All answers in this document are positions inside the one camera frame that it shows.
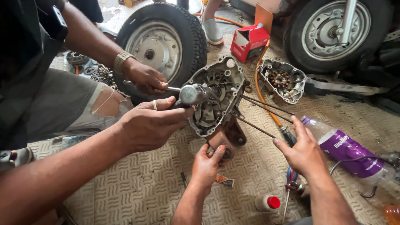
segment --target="bolt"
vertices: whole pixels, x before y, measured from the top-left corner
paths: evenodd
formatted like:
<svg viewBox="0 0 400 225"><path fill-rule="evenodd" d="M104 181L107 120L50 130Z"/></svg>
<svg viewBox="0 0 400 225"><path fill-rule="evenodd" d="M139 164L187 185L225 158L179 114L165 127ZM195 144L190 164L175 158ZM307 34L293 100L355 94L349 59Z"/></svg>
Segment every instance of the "bolt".
<svg viewBox="0 0 400 225"><path fill-rule="evenodd" d="M338 29L336 29L335 34L341 35L343 33L343 31L344 31L343 28L338 28Z"/></svg>

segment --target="purple bottle label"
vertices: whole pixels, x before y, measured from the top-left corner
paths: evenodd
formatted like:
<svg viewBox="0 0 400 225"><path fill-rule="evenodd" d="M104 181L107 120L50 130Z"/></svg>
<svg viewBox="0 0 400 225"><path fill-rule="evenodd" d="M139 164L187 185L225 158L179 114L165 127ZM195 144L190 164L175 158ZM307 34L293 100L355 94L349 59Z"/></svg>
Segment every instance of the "purple bottle label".
<svg viewBox="0 0 400 225"><path fill-rule="evenodd" d="M320 144L320 147L337 161L362 156L375 156L340 130L337 130L332 137ZM379 172L384 163L377 159L366 158L354 162L342 162L340 165L357 177L366 178Z"/></svg>

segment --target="wristwatch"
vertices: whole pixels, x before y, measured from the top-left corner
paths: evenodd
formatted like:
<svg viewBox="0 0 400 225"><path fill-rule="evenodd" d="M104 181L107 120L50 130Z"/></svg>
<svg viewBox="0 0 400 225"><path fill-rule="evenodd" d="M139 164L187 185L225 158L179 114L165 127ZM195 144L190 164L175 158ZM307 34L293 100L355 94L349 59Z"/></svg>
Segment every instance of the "wristwatch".
<svg viewBox="0 0 400 225"><path fill-rule="evenodd" d="M134 55L128 52L121 52L120 54L117 55L117 57L115 57L114 69L113 69L114 74L122 75L122 65L125 62L125 60L130 57L132 57L135 60L138 60Z"/></svg>

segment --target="ring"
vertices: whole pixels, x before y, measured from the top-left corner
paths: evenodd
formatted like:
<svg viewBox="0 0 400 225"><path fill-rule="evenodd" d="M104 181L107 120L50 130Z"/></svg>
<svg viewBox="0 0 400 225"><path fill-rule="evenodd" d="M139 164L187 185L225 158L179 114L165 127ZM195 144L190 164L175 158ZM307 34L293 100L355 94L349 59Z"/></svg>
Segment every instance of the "ring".
<svg viewBox="0 0 400 225"><path fill-rule="evenodd" d="M153 100L153 106L154 106L154 110L157 111L157 104L156 104L156 100Z"/></svg>

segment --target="red cardboard box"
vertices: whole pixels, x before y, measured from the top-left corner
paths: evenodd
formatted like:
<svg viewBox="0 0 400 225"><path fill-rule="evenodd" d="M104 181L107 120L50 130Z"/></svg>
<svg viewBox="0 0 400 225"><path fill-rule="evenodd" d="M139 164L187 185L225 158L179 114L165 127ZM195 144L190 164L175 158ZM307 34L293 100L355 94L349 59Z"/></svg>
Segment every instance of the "red cardboard box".
<svg viewBox="0 0 400 225"><path fill-rule="evenodd" d="M270 39L273 14L256 6L256 25L239 28L235 31L230 50L240 61L245 62L261 55L265 45Z"/></svg>

